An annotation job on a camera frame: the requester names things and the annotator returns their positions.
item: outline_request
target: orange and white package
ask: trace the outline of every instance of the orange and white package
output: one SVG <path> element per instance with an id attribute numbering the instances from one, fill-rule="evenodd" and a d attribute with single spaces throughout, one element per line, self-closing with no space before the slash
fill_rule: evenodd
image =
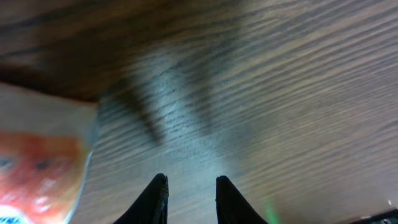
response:
<path id="1" fill-rule="evenodd" d="M 0 83 L 0 224 L 68 223 L 95 139 L 95 105 Z"/>

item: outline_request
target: wood grain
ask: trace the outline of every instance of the wood grain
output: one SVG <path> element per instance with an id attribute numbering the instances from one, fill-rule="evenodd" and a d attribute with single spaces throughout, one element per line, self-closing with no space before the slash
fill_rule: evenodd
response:
<path id="1" fill-rule="evenodd" d="M 395 0 L 5 0 L 0 80 L 100 99 L 72 223 L 159 172 L 170 223 L 216 223 L 219 175 L 264 218 L 338 223 L 398 203 L 397 22 Z"/>

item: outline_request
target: wooden surface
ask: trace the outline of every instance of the wooden surface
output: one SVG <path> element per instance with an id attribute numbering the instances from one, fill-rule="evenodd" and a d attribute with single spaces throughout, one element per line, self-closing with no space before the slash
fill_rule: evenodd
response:
<path id="1" fill-rule="evenodd" d="M 398 204 L 397 25 L 396 0 L 3 0 L 0 80 L 101 98 L 72 223 L 159 172 L 170 223 L 216 223 L 219 175 L 264 218 L 339 223 Z"/>

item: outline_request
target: snack bag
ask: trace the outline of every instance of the snack bag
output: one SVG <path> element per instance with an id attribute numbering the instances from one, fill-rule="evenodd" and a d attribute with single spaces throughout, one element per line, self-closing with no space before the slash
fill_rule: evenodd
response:
<path id="1" fill-rule="evenodd" d="M 0 224 L 68 223 L 95 138 L 95 105 L 0 83 Z"/>

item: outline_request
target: shiny plastic wrapper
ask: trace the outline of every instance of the shiny plastic wrapper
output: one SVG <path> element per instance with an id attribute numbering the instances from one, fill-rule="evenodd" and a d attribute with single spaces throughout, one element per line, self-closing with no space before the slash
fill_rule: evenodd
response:
<path id="1" fill-rule="evenodd" d="M 0 83 L 0 224 L 68 223 L 96 130 L 95 105 Z"/>

